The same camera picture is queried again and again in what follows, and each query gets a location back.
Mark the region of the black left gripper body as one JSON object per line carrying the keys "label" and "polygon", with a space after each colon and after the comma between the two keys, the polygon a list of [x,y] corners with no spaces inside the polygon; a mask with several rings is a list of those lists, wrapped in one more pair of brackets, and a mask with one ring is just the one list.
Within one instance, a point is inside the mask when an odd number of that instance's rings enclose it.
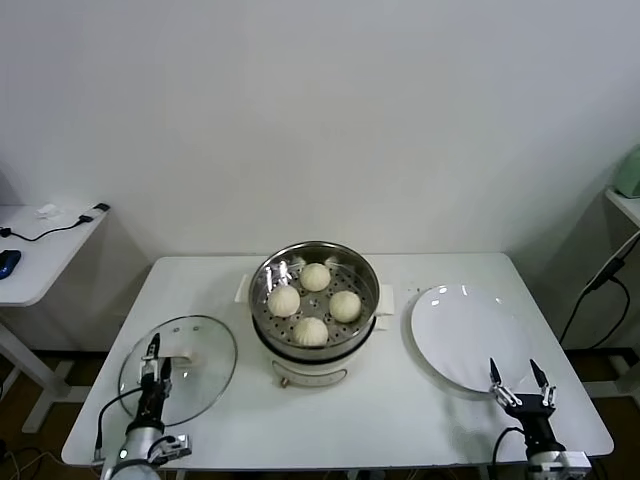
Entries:
{"label": "black left gripper body", "polygon": [[130,429],[153,428],[158,431],[164,431],[165,424],[162,421],[162,413],[165,400],[165,387],[162,383],[154,383],[143,387],[138,400],[136,415],[130,423]]}

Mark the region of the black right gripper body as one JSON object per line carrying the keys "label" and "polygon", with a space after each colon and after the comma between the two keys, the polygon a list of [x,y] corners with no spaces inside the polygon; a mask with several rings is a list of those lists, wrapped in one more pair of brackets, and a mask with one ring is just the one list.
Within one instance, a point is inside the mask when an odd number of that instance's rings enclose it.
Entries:
{"label": "black right gripper body", "polygon": [[507,402],[503,406],[506,414],[521,425],[527,451],[554,451],[556,438],[549,419],[555,409],[543,404],[539,394],[517,394],[517,402]]}

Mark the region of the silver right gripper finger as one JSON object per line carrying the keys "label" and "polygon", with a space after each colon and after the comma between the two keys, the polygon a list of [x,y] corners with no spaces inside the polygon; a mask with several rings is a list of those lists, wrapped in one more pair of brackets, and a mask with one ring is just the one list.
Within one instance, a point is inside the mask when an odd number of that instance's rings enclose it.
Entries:
{"label": "silver right gripper finger", "polygon": [[556,387],[551,385],[545,372],[541,369],[541,367],[537,364],[534,359],[529,360],[535,381],[540,388],[540,392],[542,395],[542,405],[544,407],[554,408],[555,407],[555,393]]}
{"label": "silver right gripper finger", "polygon": [[499,369],[493,358],[490,359],[490,392],[501,406],[518,406],[519,398],[502,382]]}

